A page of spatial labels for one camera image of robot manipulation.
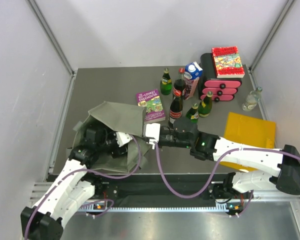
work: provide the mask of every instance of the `purple book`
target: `purple book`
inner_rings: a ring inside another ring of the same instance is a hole
[[[158,89],[136,94],[138,106],[146,107],[145,124],[166,120]]]

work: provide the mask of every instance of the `green cloth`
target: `green cloth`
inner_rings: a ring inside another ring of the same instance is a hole
[[[74,138],[73,147],[80,144],[84,137],[87,126],[95,121],[100,121],[116,132],[123,132],[142,137],[146,111],[144,107],[124,103],[103,102],[88,111],[89,116],[81,124],[76,126],[77,133]],[[141,138],[136,137],[140,146],[142,159],[141,166],[147,161],[144,154],[150,149]],[[137,145],[133,140],[128,143],[127,156],[112,158],[109,154],[101,154],[99,160],[92,166],[93,170],[107,170],[112,172],[128,173],[138,162],[139,154]]]

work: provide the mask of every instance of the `gray table surface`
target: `gray table surface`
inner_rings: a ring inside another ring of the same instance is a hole
[[[178,77],[179,68],[180,66],[169,66],[172,82]],[[76,134],[73,127],[79,121],[86,119],[88,110],[103,101],[136,105],[137,93],[160,89],[163,71],[164,67],[162,66],[80,68],[74,82],[53,173],[59,174],[64,167],[67,159],[66,148],[72,146]],[[241,108],[245,97],[252,89],[251,79],[245,68],[245,76],[235,98],[232,101],[213,103],[210,115],[199,119],[199,131],[223,136],[229,112],[262,119],[259,106],[250,112]],[[172,95],[161,95],[160,97],[167,116],[166,121],[160,123],[168,125]],[[184,101],[183,114],[186,114],[193,103],[199,102],[198,91],[196,91],[193,98]],[[158,173],[155,151],[150,150],[145,156],[148,163],[138,173]],[[165,173],[210,173],[215,165],[212,161],[195,159],[185,148],[163,147],[160,156]],[[232,168],[225,166],[219,166],[217,169],[217,173],[232,171]]]
[[[109,212],[70,219],[61,240],[300,240],[289,202],[254,202],[240,218],[213,212]]]

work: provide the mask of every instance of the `bottle label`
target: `bottle label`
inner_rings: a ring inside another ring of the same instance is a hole
[[[165,77],[163,77],[161,79],[161,82],[163,85],[167,85],[167,84],[170,84],[172,81],[171,81],[171,79],[166,79]]]
[[[182,92],[180,90],[173,88],[173,95],[175,95],[176,97],[181,97],[181,94]]]
[[[181,118],[182,116],[182,111],[180,112],[173,112],[170,110],[170,117],[173,118],[173,119],[178,119],[178,118]]]
[[[191,119],[198,119],[198,118],[199,118],[198,112],[196,112],[194,115],[191,116]]]
[[[250,104],[250,105],[247,106],[247,108],[248,108],[249,110],[252,110],[252,109],[254,109],[256,106],[257,106],[256,103],[255,103],[255,104]]]
[[[208,114],[201,114],[201,113],[200,113],[199,116],[205,118],[205,117],[207,117],[209,114],[210,114],[210,112],[209,112]]]

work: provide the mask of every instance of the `clear plastic bottle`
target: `clear plastic bottle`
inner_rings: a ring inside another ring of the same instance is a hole
[[[262,87],[257,87],[256,90],[253,90],[246,97],[244,103],[242,104],[242,109],[245,111],[251,111],[254,109],[261,97]]]

